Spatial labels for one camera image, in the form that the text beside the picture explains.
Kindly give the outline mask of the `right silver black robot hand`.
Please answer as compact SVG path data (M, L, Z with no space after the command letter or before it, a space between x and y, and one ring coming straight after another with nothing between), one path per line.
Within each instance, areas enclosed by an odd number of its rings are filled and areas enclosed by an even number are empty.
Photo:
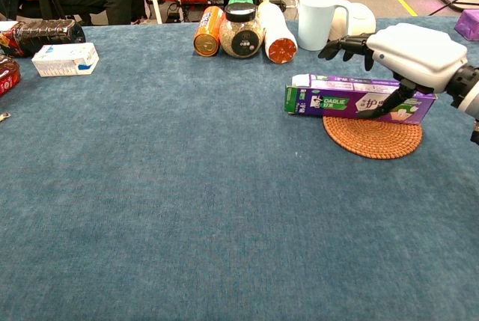
M401 22L375 33L329 41L318 58L331 60L341 50L344 61L362 55L367 71L378 62L399 82L398 89L381 106L358 112L360 119L382 117L417 92L424 95L445 92L453 97L453 107L478 117L469 109L469 102L478 95L474 90L478 68L468 63L467 48L445 32Z

